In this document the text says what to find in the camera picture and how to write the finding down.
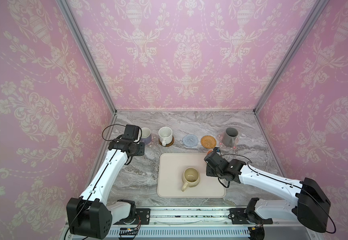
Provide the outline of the pink flower coaster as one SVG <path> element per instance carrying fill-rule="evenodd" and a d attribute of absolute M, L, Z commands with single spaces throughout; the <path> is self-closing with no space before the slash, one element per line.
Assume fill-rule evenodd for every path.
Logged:
<path fill-rule="evenodd" d="M 236 139 L 236 141 L 235 141 L 235 146 L 234 146 L 233 148 L 229 148 L 229 147 L 224 146 L 223 143 L 222 143 L 223 135 L 224 135 L 224 134 L 220 134 L 220 135 L 218 135 L 218 137 L 217 137 L 217 140 L 219 141 L 219 147 L 220 147 L 220 148 L 224 148 L 224 149 L 236 149 L 236 148 L 237 148 L 237 145 L 238 145 L 238 143 L 239 143 L 239 138 L 237 137 L 237 139 Z"/>

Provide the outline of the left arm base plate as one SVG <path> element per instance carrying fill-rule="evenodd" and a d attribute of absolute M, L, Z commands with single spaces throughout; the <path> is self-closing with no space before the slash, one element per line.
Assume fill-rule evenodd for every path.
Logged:
<path fill-rule="evenodd" d="M 148 225 L 150 222 L 150 208 L 136 208 L 134 217 L 122 219 L 115 223 L 115 225 Z"/>

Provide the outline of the grey green ceramic mug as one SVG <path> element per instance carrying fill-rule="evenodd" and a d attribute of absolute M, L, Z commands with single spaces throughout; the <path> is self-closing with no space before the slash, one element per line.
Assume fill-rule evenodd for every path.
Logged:
<path fill-rule="evenodd" d="M 235 146 L 235 141 L 238 137 L 238 130 L 232 127 L 226 128 L 225 133 L 222 138 L 222 143 L 224 146 L 233 148 Z"/>

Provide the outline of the blue woven round coaster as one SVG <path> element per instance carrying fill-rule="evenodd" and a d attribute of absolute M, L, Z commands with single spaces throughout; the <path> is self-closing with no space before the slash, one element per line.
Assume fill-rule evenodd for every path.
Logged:
<path fill-rule="evenodd" d="M 182 142 L 187 148 L 195 148 L 199 143 L 199 139 L 196 135 L 188 134 L 183 137 Z"/>

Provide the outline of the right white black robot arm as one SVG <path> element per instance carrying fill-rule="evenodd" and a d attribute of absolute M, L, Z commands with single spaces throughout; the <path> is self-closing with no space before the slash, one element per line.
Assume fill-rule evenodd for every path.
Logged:
<path fill-rule="evenodd" d="M 307 229 L 317 233 L 327 233 L 327 225 L 332 221 L 329 212 L 331 202 L 318 183 L 310 178 L 302 181 L 283 178 L 259 170 L 252 161 L 242 155 L 234 155 L 227 161 L 220 152 L 209 152 L 204 161 L 207 176 L 216 177 L 219 182 L 226 180 L 262 189 L 281 198 L 269 201 L 252 198 L 245 217 L 259 226 L 272 224 L 273 219 L 297 220 Z"/>

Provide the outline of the yellow ceramic mug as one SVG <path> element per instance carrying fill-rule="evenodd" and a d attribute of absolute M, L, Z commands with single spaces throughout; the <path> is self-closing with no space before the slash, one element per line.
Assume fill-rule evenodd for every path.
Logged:
<path fill-rule="evenodd" d="M 200 173 L 195 168 L 187 168 L 182 174 L 182 192 L 188 188 L 196 187 L 200 183 Z"/>

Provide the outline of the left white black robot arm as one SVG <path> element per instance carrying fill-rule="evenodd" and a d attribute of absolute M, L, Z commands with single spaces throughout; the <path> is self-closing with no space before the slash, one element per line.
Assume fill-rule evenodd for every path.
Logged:
<path fill-rule="evenodd" d="M 144 147 L 138 137 L 119 136 L 110 141 L 103 164 L 91 183 L 80 197 L 67 203 L 66 233 L 102 240 L 115 223 L 139 223 L 134 201 L 118 200 L 108 206 L 107 200 L 122 167 L 129 165 L 134 156 L 143 156 Z"/>

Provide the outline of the white ceramic mug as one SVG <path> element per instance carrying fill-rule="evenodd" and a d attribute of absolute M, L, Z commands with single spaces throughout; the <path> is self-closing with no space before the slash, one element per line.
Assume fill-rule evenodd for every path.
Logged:
<path fill-rule="evenodd" d="M 169 144 L 172 141 L 173 131 L 169 127 L 162 127 L 159 129 L 158 135 L 162 144 L 165 146 L 166 144 Z"/>

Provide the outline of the brown wooden round coaster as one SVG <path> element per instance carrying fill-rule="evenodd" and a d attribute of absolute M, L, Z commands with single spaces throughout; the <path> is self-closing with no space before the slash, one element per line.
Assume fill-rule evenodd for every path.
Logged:
<path fill-rule="evenodd" d="M 160 139 L 158 139 L 158 142 L 163 147 L 170 147 L 170 146 L 172 146 L 175 143 L 175 137 L 172 137 L 172 141 L 169 144 L 166 144 L 165 146 L 162 144 Z"/>

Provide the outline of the lavender ceramic mug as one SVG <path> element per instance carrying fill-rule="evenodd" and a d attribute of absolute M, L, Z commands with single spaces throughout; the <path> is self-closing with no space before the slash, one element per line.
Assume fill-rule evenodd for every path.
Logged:
<path fill-rule="evenodd" d="M 149 128 L 142 128 L 141 129 L 141 139 L 140 141 L 142 143 L 145 143 L 146 145 L 149 145 L 152 141 L 152 134 L 151 130 Z"/>

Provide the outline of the tan rattan round coaster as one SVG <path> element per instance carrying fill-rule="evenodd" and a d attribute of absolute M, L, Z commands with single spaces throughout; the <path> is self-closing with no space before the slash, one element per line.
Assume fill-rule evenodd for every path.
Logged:
<path fill-rule="evenodd" d="M 201 145 L 206 149 L 213 149 L 217 146 L 217 140 L 212 136 L 203 136 L 201 138 Z"/>

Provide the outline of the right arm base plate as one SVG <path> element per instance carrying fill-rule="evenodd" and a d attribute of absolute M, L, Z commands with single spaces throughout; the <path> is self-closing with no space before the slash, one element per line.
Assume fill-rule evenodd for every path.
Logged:
<path fill-rule="evenodd" d="M 229 209 L 228 218 L 233 225 L 252 224 L 257 226 L 272 225 L 272 219 L 263 219 L 254 210 L 246 210 L 244 208 Z"/>

